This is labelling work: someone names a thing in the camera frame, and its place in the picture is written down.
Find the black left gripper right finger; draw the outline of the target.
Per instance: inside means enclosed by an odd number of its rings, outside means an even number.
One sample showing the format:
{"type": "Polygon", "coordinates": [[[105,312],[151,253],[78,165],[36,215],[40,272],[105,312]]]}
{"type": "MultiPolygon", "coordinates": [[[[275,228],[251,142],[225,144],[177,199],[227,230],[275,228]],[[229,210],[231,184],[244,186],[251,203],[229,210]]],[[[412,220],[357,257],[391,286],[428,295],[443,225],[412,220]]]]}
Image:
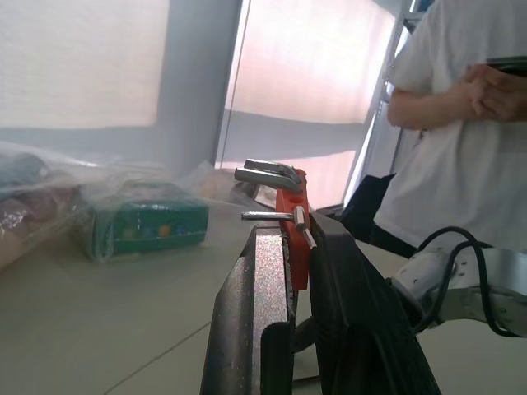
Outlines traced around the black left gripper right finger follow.
{"type": "Polygon", "coordinates": [[[392,286],[338,221],[313,214],[310,304],[323,395],[441,395],[392,286]]]}

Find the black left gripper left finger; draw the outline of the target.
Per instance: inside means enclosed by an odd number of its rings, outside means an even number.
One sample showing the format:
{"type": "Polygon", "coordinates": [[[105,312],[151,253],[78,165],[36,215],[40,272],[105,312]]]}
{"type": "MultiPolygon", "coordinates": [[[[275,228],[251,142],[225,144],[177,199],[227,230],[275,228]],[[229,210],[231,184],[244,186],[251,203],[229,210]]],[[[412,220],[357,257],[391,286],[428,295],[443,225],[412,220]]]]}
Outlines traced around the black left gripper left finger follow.
{"type": "Polygon", "coordinates": [[[200,395],[291,395],[293,302],[279,225],[257,225],[218,291],[200,395]]]}

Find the orange hex key holder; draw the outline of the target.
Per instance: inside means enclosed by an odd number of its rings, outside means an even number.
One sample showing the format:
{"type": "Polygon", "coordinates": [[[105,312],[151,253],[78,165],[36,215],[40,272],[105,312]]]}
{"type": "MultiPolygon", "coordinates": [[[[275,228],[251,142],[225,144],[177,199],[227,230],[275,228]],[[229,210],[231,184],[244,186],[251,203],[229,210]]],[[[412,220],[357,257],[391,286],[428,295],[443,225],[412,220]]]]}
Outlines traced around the orange hex key holder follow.
{"type": "MultiPolygon", "coordinates": [[[[304,209],[305,224],[310,228],[310,208],[307,197],[306,172],[294,168],[301,179],[301,192],[292,193],[285,189],[277,191],[275,208],[278,212],[293,213],[295,207],[304,209]]],[[[293,290],[306,290],[308,287],[310,247],[302,232],[296,230],[295,224],[290,221],[281,222],[282,229],[287,236],[291,284],[293,290]]]]}

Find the medium silver hex key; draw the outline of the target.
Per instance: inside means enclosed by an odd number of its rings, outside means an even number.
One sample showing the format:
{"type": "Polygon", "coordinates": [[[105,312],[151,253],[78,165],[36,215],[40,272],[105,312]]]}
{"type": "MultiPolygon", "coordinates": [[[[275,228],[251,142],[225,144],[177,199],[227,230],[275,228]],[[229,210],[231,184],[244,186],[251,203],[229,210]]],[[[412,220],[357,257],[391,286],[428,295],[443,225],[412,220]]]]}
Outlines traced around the medium silver hex key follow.
{"type": "Polygon", "coordinates": [[[307,216],[305,215],[305,210],[302,206],[295,207],[293,211],[293,220],[296,231],[304,236],[308,247],[310,249],[315,249],[317,247],[317,244],[313,235],[310,232],[310,227],[307,223],[307,216]]]}

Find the small silver hex key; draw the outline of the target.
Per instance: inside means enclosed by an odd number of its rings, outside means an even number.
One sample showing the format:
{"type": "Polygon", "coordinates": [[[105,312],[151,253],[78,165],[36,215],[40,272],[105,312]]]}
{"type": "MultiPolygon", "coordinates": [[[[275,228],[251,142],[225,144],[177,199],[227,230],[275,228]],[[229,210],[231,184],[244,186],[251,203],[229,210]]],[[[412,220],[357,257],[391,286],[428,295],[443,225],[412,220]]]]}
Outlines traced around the small silver hex key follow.
{"type": "Polygon", "coordinates": [[[243,221],[292,221],[291,213],[268,212],[268,211],[247,211],[241,213],[243,221]]]}

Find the large silver hex key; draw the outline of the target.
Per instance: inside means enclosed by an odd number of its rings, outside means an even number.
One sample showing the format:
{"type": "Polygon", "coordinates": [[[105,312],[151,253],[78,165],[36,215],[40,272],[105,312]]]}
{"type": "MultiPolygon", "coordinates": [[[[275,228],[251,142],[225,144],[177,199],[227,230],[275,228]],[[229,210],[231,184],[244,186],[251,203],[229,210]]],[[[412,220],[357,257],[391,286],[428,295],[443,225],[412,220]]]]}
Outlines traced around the large silver hex key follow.
{"type": "Polygon", "coordinates": [[[237,181],[265,185],[270,188],[282,189],[291,193],[301,192],[301,186],[286,175],[275,174],[262,170],[236,168],[234,177],[237,181]]]}
{"type": "Polygon", "coordinates": [[[289,165],[265,160],[247,159],[244,167],[250,170],[260,170],[269,173],[280,174],[291,179],[297,177],[296,171],[289,165]]]}

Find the person's right hand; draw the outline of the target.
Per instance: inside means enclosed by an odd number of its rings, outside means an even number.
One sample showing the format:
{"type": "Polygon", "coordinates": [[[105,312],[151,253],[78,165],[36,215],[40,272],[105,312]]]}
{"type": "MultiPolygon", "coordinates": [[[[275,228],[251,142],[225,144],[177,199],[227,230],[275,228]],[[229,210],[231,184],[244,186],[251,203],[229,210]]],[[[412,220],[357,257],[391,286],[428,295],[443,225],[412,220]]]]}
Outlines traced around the person's right hand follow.
{"type": "Polygon", "coordinates": [[[468,67],[462,78],[462,119],[466,121],[498,120],[498,113],[490,105],[492,86],[487,80],[492,68],[486,64],[468,67]]]}

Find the person's left hand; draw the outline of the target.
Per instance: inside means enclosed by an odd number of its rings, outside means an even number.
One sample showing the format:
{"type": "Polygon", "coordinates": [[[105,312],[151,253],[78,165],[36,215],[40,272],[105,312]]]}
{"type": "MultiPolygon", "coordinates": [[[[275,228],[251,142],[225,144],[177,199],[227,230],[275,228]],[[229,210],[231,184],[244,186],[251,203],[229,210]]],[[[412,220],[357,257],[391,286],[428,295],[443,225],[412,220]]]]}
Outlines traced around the person's left hand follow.
{"type": "Polygon", "coordinates": [[[527,77],[491,68],[485,80],[483,105],[492,117],[507,123],[527,122],[527,77]]]}

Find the black chair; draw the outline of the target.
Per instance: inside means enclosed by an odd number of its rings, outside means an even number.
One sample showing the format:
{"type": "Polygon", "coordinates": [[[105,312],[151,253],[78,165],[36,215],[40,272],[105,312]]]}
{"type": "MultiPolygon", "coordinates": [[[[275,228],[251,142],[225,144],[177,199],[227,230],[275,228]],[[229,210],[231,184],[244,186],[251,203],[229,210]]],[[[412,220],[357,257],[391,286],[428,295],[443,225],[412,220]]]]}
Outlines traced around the black chair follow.
{"type": "Polygon", "coordinates": [[[410,258],[416,247],[382,230],[374,222],[375,214],[393,177],[393,174],[381,178],[367,175],[344,208],[326,207],[316,212],[341,222],[355,239],[401,257],[410,258]]]}

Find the plastic-wrapped goods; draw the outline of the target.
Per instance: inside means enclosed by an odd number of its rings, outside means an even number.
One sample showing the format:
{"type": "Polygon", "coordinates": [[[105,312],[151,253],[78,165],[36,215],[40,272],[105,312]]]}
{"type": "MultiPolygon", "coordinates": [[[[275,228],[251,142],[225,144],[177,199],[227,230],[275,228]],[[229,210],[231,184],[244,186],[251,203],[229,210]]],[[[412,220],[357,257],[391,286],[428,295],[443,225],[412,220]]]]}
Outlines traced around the plastic-wrapped goods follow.
{"type": "Polygon", "coordinates": [[[274,189],[237,181],[233,170],[216,169],[206,161],[179,178],[175,184],[204,200],[230,203],[250,211],[275,211],[274,189]]]}

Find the green box in plastic wrap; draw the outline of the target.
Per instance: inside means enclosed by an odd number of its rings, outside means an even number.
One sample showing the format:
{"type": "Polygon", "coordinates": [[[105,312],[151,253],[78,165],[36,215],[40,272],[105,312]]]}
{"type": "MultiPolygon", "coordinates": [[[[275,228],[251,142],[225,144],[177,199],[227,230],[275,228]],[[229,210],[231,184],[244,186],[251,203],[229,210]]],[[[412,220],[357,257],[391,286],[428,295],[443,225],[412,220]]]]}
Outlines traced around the green box in plastic wrap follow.
{"type": "Polygon", "coordinates": [[[207,203],[166,182],[128,181],[89,208],[79,227],[97,262],[195,246],[208,230],[207,203]]]}

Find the person in white t-shirt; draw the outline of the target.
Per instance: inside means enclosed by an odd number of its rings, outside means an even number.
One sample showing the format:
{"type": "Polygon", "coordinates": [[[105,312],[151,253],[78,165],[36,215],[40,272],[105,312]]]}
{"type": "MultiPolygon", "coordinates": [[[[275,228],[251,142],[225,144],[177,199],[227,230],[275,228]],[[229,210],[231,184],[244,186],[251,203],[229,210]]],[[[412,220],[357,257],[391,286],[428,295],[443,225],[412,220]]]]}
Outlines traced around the person in white t-shirt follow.
{"type": "MultiPolygon", "coordinates": [[[[474,64],[525,55],[527,0],[435,0],[389,80],[394,89],[439,94],[474,64]]],[[[413,131],[422,138],[390,181],[375,224],[413,247],[458,226],[491,246],[527,252],[527,122],[413,131]]]]}

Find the clear plastic bag of goods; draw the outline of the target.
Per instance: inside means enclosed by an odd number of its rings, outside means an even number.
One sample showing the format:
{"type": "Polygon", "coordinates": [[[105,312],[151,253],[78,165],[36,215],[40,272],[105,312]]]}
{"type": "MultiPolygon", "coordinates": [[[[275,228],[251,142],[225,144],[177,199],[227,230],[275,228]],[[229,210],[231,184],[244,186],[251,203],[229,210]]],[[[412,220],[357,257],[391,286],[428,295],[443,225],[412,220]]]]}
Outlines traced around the clear plastic bag of goods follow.
{"type": "Polygon", "coordinates": [[[141,173],[0,141],[0,271],[141,173]]]}

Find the black phone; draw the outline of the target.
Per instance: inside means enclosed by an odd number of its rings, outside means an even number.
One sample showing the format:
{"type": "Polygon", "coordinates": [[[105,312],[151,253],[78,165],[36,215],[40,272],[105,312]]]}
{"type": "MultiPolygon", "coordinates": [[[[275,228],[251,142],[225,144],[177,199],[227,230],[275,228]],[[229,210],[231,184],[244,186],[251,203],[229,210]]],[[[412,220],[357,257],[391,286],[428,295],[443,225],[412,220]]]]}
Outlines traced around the black phone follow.
{"type": "Polygon", "coordinates": [[[486,64],[500,72],[518,77],[527,77],[527,56],[489,58],[486,64]]]}

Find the white metal shelf frame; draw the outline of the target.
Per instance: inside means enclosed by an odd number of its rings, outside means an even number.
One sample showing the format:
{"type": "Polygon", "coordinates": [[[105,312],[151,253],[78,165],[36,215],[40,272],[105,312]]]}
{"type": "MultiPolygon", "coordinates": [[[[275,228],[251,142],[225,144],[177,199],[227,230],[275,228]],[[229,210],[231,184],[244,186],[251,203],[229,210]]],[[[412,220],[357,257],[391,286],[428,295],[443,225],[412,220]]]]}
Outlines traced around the white metal shelf frame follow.
{"type": "Polygon", "coordinates": [[[366,117],[366,126],[368,126],[366,137],[356,163],[350,173],[347,190],[344,194],[344,206],[349,203],[362,178],[366,175],[366,169],[372,156],[374,140],[377,135],[374,129],[381,119],[384,107],[389,101],[390,88],[386,79],[387,73],[393,65],[394,58],[408,40],[408,36],[413,33],[417,24],[422,19],[422,15],[434,2],[435,0],[402,0],[402,8],[395,19],[384,62],[380,69],[378,82],[376,83],[372,102],[366,117]]]}

